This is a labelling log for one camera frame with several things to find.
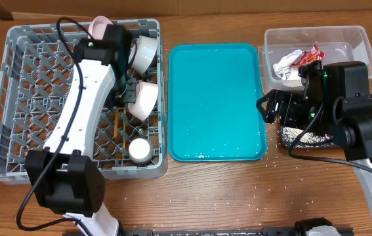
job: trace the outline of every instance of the wood grain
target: wood grain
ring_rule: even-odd
[[[372,44],[372,11],[170,16],[158,20],[166,59],[179,44],[246,42],[257,48],[269,28],[360,25]],[[11,26],[45,23],[54,22],[0,22],[0,66]],[[282,147],[276,147],[277,130],[276,125],[267,125],[269,149],[261,161],[179,163],[169,156],[168,172],[161,178],[107,181],[104,202],[125,229],[260,229],[292,226],[297,220],[323,216],[336,226],[353,227],[356,235],[372,235],[371,217],[353,170],[286,156]],[[309,150],[312,155],[343,158],[341,151],[337,153]],[[29,188],[0,183],[0,235],[59,235],[75,230],[71,223],[36,232],[17,230],[16,211]],[[32,200],[23,223],[34,226],[59,217]]]

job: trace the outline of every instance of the gray dish rack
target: gray dish rack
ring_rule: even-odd
[[[163,42],[155,19],[117,20],[133,38],[157,39],[156,65],[144,75],[133,71],[137,81],[157,83],[157,104],[147,120],[132,117],[125,108],[103,108],[94,139],[93,161],[107,179],[151,178],[166,173],[167,122],[165,117],[165,70]],[[88,27],[90,22],[82,22]],[[87,34],[75,24],[62,24],[71,48]],[[66,101],[73,76],[73,61],[58,38],[56,24],[14,26],[7,34],[0,72],[0,181],[28,184],[24,158],[28,150],[41,150]],[[129,159],[128,147],[135,137],[147,138],[154,157],[144,165]]]

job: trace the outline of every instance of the cup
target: cup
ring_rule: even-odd
[[[154,156],[154,147],[149,140],[137,138],[129,145],[129,157],[136,164],[147,163]]]
[[[146,70],[152,63],[152,60],[154,60],[155,58],[155,54],[158,48],[158,41],[150,37],[140,36],[129,55],[129,64],[131,63],[131,60],[135,53],[136,46],[138,47],[138,49],[136,51],[136,55],[134,56],[132,68],[135,71],[139,72],[139,74],[143,74],[146,72]]]
[[[136,102],[127,104],[127,110],[141,121],[146,120],[158,98],[158,85],[139,82],[136,86]]]
[[[105,16],[97,16],[89,25],[88,33],[90,33],[94,39],[101,40],[109,24],[113,24],[113,22]]]

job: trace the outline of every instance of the clear plastic bin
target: clear plastic bin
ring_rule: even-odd
[[[372,49],[361,26],[268,29],[264,33],[264,46],[259,49],[260,71],[265,80],[263,92],[272,89],[303,90],[300,80],[281,80],[272,67],[294,50],[309,50],[314,43],[325,53],[323,65],[361,61],[367,64],[368,78],[372,79]]]

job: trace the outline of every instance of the teal tray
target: teal tray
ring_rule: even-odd
[[[180,45],[169,55],[169,152],[178,161],[254,161],[267,150],[256,49]]]

